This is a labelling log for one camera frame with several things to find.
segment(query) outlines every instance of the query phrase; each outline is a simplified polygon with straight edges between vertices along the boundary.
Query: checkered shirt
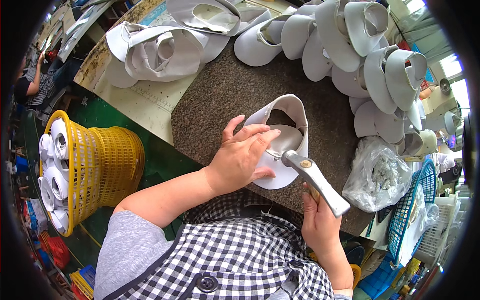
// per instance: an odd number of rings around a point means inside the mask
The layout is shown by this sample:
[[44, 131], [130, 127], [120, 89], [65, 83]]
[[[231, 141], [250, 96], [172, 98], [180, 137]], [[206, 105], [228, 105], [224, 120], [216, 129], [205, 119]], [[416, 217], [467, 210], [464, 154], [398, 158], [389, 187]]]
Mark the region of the checkered shirt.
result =
[[[257, 217], [235, 216], [242, 214], [239, 207], [246, 204], [268, 205], [268, 200], [253, 199], [249, 192], [240, 190], [211, 200], [209, 208], [219, 209], [203, 210], [203, 216], [196, 218], [222, 220], [182, 225], [165, 254], [105, 299], [266, 299], [291, 272], [299, 280], [292, 299], [333, 299], [327, 274], [307, 255], [298, 227], [263, 211]], [[239, 198], [233, 207], [220, 205], [235, 197]], [[186, 219], [194, 219], [189, 216], [191, 211]], [[203, 276], [214, 277], [217, 289], [201, 291], [197, 279]]]
[[[28, 81], [33, 82], [35, 80], [36, 67], [30, 65], [26, 68], [27, 73], [22, 77], [26, 78]], [[46, 99], [50, 98], [55, 94], [55, 84], [53, 83], [53, 74], [56, 70], [49, 70], [46, 74], [40, 73], [40, 84], [38, 86], [38, 92], [35, 95], [29, 96], [27, 100], [27, 105], [39, 105], [42, 104]]]

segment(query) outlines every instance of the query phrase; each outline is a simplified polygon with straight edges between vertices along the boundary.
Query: woman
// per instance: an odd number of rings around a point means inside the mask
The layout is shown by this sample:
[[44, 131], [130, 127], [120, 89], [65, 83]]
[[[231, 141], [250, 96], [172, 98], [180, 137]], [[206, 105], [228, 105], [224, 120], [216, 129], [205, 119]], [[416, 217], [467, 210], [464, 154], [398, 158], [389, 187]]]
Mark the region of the woman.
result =
[[31, 65], [24, 69], [26, 64], [24, 57], [13, 88], [15, 101], [39, 110], [48, 106], [49, 103], [46, 100], [73, 81], [83, 63], [76, 58], [69, 58], [65, 64], [60, 59], [56, 59], [50, 65], [48, 72], [42, 73], [40, 69], [44, 59], [45, 53], [42, 52], [35, 67], [33, 66], [35, 59], [33, 59]]
[[[95, 299], [351, 299], [341, 218], [325, 201], [304, 193], [301, 225], [301, 215], [243, 189], [275, 177], [255, 167], [280, 134], [263, 124], [234, 134], [244, 117], [228, 123], [209, 166], [118, 204], [98, 257]], [[188, 224], [167, 241], [161, 228], [184, 212]]]

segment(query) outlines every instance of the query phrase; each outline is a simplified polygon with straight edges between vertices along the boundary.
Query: metal hammer head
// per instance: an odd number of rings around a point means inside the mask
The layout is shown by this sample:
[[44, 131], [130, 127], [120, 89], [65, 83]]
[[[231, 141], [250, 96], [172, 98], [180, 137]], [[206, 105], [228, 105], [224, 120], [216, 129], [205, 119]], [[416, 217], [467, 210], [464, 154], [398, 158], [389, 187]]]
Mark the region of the metal hammer head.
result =
[[335, 217], [343, 215], [350, 209], [350, 204], [332, 188], [313, 160], [300, 156], [293, 150], [288, 150], [282, 155], [282, 163], [296, 170], [319, 192]]

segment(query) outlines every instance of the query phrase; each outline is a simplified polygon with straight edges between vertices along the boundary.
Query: person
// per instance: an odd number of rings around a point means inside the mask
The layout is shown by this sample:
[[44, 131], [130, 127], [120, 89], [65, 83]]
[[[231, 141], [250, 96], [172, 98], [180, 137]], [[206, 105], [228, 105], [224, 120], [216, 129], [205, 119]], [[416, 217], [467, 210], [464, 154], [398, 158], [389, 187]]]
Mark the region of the person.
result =
[[[341, 217], [307, 193], [302, 216], [244, 188], [275, 177], [256, 165], [280, 134], [263, 124], [234, 134], [244, 117], [228, 123], [209, 166], [117, 205], [98, 256], [95, 299], [351, 300]], [[184, 212], [186, 224], [167, 241], [162, 228]]]
[[31, 65], [27, 68], [25, 68], [26, 57], [22, 60], [17, 81], [13, 87], [15, 101], [18, 103], [34, 109], [44, 109], [49, 104], [46, 100], [72, 82], [83, 63], [82, 60], [69, 58], [63, 64], [57, 58], [52, 62], [47, 73], [42, 73], [40, 69], [44, 59], [45, 53], [42, 52], [38, 60], [32, 59]]

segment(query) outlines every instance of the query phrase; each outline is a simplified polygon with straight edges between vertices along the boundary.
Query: woman's left hand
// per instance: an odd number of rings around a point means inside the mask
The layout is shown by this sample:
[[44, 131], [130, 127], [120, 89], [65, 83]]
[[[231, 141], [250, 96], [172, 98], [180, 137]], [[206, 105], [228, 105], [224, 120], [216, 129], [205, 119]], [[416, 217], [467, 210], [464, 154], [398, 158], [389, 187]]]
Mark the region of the woman's left hand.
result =
[[222, 132], [222, 145], [209, 166], [203, 168], [208, 184], [215, 195], [223, 195], [243, 188], [262, 177], [275, 177], [271, 168], [256, 168], [260, 156], [280, 130], [270, 130], [264, 124], [243, 127], [233, 135], [234, 129], [245, 115], [228, 122]]

